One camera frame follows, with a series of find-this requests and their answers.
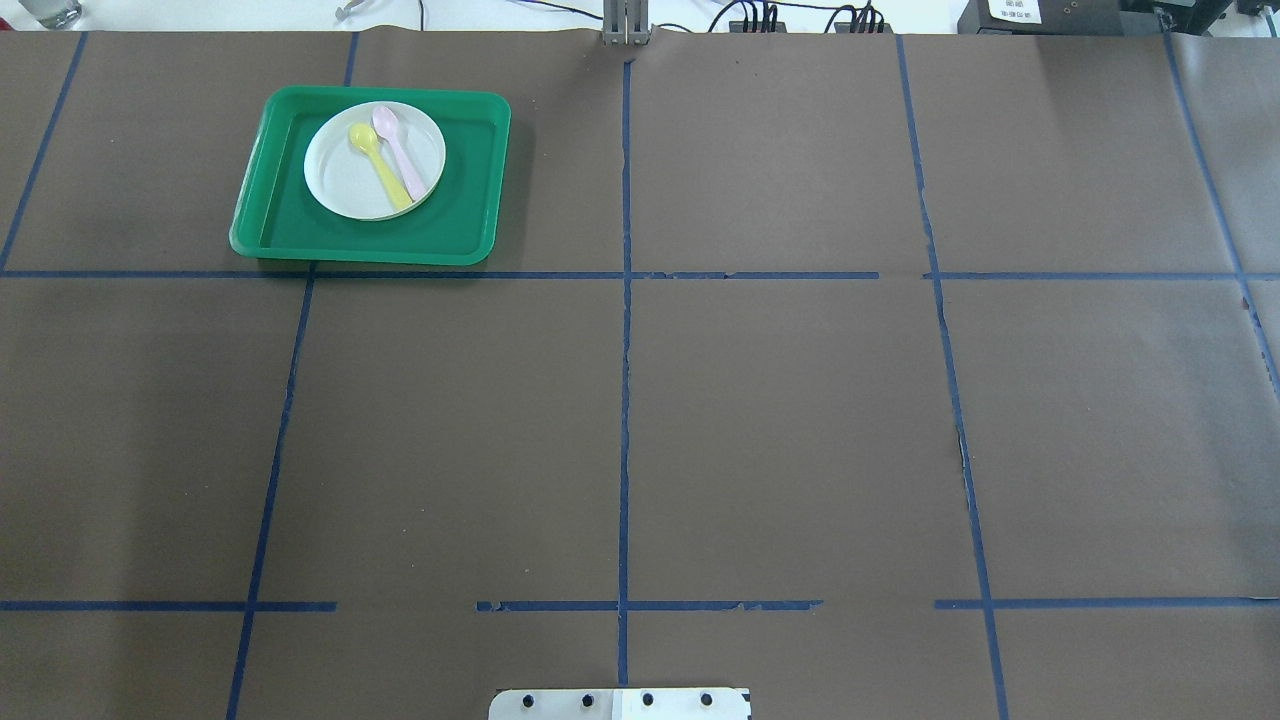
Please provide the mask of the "black usb hub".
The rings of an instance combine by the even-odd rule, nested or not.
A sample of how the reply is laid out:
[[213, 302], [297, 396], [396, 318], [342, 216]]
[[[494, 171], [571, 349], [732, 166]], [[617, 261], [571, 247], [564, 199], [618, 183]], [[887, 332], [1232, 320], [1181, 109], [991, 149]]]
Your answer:
[[872, 3], [837, 8], [824, 27], [824, 33], [832, 35], [891, 35], [892, 32], [892, 26]]
[[781, 5], [776, 3], [745, 3], [742, 18], [730, 20], [730, 33], [771, 35], [786, 33], [787, 26], [780, 19]]

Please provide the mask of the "pink plastic spoon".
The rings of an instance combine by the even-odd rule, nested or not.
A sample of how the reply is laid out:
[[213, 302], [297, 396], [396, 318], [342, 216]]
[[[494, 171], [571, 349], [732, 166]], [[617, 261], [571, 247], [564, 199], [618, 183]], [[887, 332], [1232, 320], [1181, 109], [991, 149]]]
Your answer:
[[422, 200], [428, 193], [426, 184], [404, 149], [398, 115], [388, 105], [378, 104], [372, 109], [372, 128], [390, 147], [411, 200], [415, 202]]

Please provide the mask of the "white round plate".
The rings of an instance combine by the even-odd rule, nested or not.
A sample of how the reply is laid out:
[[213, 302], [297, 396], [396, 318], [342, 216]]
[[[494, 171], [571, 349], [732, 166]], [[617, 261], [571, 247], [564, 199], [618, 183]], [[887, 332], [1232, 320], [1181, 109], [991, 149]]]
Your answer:
[[[403, 211], [390, 205], [370, 161], [348, 141], [353, 123], [372, 127], [372, 109], [378, 104], [388, 105], [398, 115], [402, 142], [428, 190], [422, 200]], [[381, 155], [403, 183], [396, 158], [383, 140]], [[447, 155], [442, 128], [425, 111], [403, 102], [364, 102], [337, 113], [320, 127], [306, 149], [303, 177], [311, 195], [326, 210], [358, 222], [381, 222], [425, 202], [442, 181]]]

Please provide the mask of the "aluminium profile post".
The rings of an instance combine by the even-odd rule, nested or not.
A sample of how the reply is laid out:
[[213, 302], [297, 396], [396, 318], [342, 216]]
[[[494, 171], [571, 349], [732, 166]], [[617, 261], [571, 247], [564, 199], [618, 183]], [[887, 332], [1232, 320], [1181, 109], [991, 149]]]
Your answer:
[[602, 41], [605, 46], [641, 46], [652, 41], [653, 26], [648, 0], [605, 0], [602, 3]]

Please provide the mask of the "yellow plastic spoon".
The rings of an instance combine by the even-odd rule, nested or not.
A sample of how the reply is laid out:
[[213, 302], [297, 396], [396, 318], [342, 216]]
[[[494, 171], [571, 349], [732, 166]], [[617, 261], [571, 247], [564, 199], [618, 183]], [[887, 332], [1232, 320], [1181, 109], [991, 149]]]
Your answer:
[[390, 201], [390, 205], [397, 211], [408, 209], [413, 204], [413, 200], [401, 179], [389, 168], [383, 158], [381, 138], [376, 131], [369, 123], [353, 123], [348, 128], [348, 141], [370, 161], [378, 181]]

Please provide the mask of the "green plastic tray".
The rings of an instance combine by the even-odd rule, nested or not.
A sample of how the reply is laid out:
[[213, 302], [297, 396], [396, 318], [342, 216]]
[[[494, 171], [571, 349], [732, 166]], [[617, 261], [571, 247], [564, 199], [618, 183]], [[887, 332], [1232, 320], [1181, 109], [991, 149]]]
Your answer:
[[[447, 161], [424, 204], [381, 222], [326, 210], [308, 191], [305, 152], [320, 127], [364, 102], [403, 102], [442, 128]], [[512, 111], [498, 94], [439, 88], [288, 86], [266, 102], [229, 229], [242, 256], [468, 266], [493, 250]]]

